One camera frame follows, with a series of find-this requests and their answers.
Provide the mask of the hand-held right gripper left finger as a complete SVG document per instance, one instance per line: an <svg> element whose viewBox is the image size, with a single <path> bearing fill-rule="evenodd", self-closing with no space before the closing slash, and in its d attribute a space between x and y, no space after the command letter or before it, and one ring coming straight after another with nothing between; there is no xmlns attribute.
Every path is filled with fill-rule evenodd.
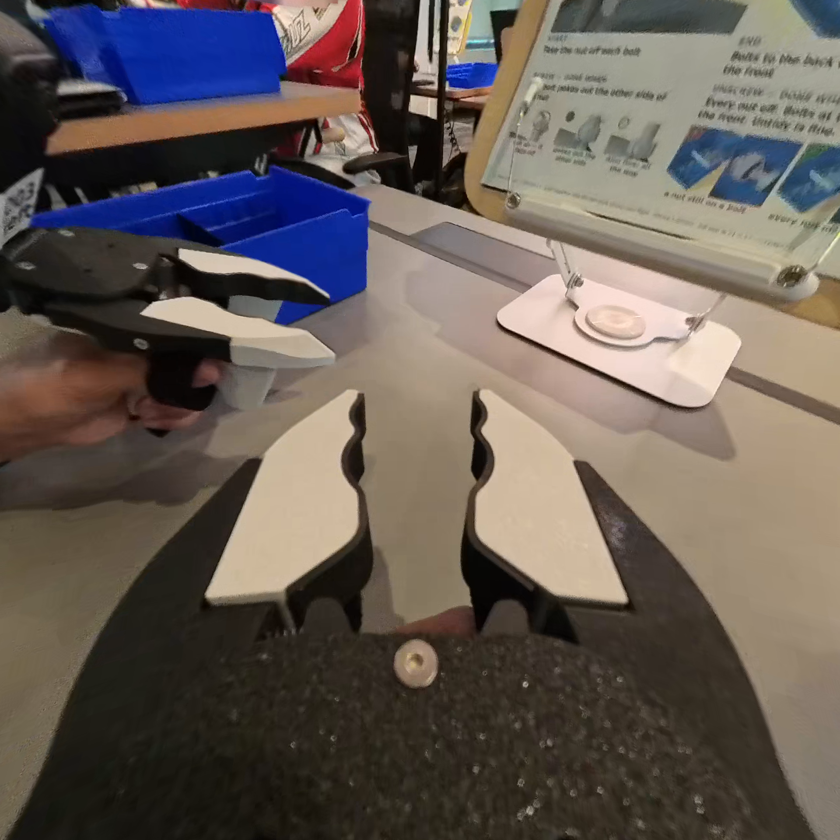
<svg viewBox="0 0 840 840"><path fill-rule="evenodd" d="M346 390L267 449L205 590L210 606L361 598L373 566L365 432L364 394Z"/></svg>

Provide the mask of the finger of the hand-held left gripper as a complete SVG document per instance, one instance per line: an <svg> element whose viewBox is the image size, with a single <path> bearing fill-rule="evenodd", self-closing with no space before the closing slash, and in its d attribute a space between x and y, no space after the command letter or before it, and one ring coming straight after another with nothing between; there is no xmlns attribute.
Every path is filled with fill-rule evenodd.
<svg viewBox="0 0 840 840"><path fill-rule="evenodd" d="M306 330L241 316L195 297L155 301L142 314L222 336L229 345L230 362L238 366L312 368L335 361L335 353Z"/></svg>
<svg viewBox="0 0 840 840"><path fill-rule="evenodd" d="M312 281L261 260L210 248L177 248L161 258L161 299L195 298L227 308L232 298L328 306Z"/></svg>

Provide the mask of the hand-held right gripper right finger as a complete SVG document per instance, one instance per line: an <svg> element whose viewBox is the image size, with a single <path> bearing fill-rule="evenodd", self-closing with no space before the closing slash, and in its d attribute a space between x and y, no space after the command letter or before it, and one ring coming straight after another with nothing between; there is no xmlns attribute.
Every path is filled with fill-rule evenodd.
<svg viewBox="0 0 840 840"><path fill-rule="evenodd" d="M489 389L472 395L466 550L562 605L631 599L571 452Z"/></svg>

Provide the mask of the blue plastic bin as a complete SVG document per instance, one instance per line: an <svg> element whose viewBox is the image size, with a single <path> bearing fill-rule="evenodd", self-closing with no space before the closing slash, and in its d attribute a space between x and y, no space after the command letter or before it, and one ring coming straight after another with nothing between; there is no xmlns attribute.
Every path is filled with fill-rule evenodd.
<svg viewBox="0 0 840 840"><path fill-rule="evenodd" d="M367 285L370 201L270 167L38 213L31 228L103 228L215 246L309 280L336 304Z"/></svg>
<svg viewBox="0 0 840 840"><path fill-rule="evenodd" d="M44 27L87 80L132 105L275 93L287 61L272 17L199 8L57 8Z"/></svg>
<svg viewBox="0 0 840 840"><path fill-rule="evenodd" d="M496 79L497 69L497 63L484 61L449 65L446 69L447 87L455 90L490 88Z"/></svg>

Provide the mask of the person's left hand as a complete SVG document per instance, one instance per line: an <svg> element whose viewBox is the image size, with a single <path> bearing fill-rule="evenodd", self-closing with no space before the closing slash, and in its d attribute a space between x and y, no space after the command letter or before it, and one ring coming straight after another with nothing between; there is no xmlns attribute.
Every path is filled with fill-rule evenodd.
<svg viewBox="0 0 840 840"><path fill-rule="evenodd" d="M59 332L2 358L1 461L98 444L132 425L175 431L200 417L153 399L147 360Z"/></svg>

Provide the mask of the wooden office desk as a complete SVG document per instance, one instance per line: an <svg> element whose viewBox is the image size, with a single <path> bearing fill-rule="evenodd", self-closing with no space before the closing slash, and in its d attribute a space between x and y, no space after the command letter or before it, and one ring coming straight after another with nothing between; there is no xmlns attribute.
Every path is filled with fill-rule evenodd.
<svg viewBox="0 0 840 840"><path fill-rule="evenodd" d="M130 106L111 115L61 122L49 137L48 156L126 145L276 127L361 110L353 88L284 80L276 92L233 98Z"/></svg>

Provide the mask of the black support column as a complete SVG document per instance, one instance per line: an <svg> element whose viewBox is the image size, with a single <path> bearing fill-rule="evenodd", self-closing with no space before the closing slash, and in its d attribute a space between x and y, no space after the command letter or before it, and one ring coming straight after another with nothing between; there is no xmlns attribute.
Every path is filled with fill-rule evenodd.
<svg viewBox="0 0 840 840"><path fill-rule="evenodd" d="M363 1L363 99L377 145L374 171L407 193L414 193L408 116L420 7L419 1Z"/></svg>

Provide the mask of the instruction sheet on stand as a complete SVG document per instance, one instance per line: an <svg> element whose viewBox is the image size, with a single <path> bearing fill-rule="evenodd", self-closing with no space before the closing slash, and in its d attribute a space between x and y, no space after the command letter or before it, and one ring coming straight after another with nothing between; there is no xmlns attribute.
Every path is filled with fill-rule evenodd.
<svg viewBox="0 0 840 840"><path fill-rule="evenodd" d="M511 31L509 42L504 48L497 78L491 89L478 128L476 145L471 152L467 165L467 191L470 201L479 214L503 224L506 224L502 218L502 204L506 187L500 191L487 188L482 185L481 179L487 168L488 158L493 151L499 131L506 126L506 117L511 103L516 98L518 84L522 79L522 71L529 58L534 36L539 31L540 20L546 3L523 2L518 10L515 26ZM757 251L762 256L811 254L814 250L823 248L832 236L838 234L838 228L828 234L802 232L795 236L787 247L783 248L781 241L772 241L758 235L742 236L721 232L714 233L705 228L692 228L678 232L672 227L664 226L661 219L633 220L628 217L621 218L652 224L670 234L696 236L702 240L734 245L748 251ZM819 290L815 295L796 303L774 304L780 305L801 319L838 329L838 243L829 257L825 268L826 274L822 278Z"/></svg>

